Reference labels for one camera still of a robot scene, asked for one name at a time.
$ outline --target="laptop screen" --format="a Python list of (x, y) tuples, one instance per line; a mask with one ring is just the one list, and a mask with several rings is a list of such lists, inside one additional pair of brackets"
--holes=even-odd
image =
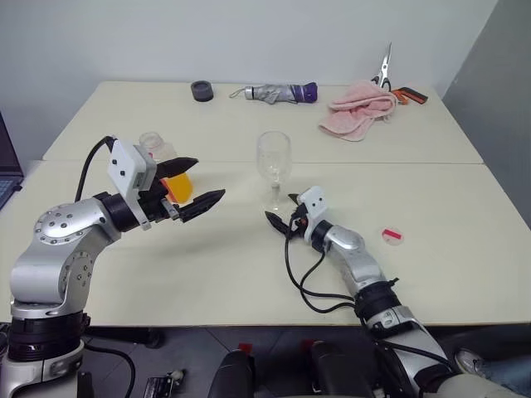
[(7, 134), (6, 124), (0, 114), (0, 173), (13, 173), (22, 175), (15, 149)]

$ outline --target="black tape roll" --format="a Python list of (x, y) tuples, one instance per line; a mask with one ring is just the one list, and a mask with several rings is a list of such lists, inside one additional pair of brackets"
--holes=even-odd
[(194, 81), (190, 87), (192, 89), (193, 98), (196, 101), (207, 102), (214, 98), (212, 85), (206, 80)]

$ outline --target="glass stem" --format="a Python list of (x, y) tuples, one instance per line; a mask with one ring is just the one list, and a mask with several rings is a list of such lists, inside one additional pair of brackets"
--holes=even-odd
[(272, 182), (271, 190), (273, 191), (273, 197), (271, 199), (271, 204), (273, 205), (274, 210), (279, 210), (280, 184), (278, 182)]

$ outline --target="pink towel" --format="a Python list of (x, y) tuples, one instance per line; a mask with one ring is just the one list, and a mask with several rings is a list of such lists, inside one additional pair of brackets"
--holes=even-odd
[(397, 97), (369, 80), (351, 85), (347, 94), (329, 105), (334, 112), (321, 123), (326, 132), (348, 141), (361, 141), (375, 118), (387, 116), (397, 106)]

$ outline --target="gray floor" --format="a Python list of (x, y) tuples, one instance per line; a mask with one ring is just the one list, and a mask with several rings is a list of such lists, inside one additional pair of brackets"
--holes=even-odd
[[(528, 325), (431, 329), (449, 357), (458, 347), (468, 347), (490, 360), (531, 354), (530, 331)], [(338, 344), (353, 359), (353, 369), (369, 379), (375, 375), (373, 346), (361, 328), (169, 328), (164, 333), (166, 342), (159, 349), (101, 338), (87, 341), (131, 356), (137, 370), (132, 397), (143, 397), (148, 377), (177, 369), (186, 369), (187, 375), (176, 396), (207, 397), (222, 358), (241, 342), (252, 344), (260, 385), (257, 398), (311, 393), (302, 349), (311, 340)], [(92, 373), (96, 398), (124, 395), (129, 368), (120, 358), (85, 351), (82, 370)]]

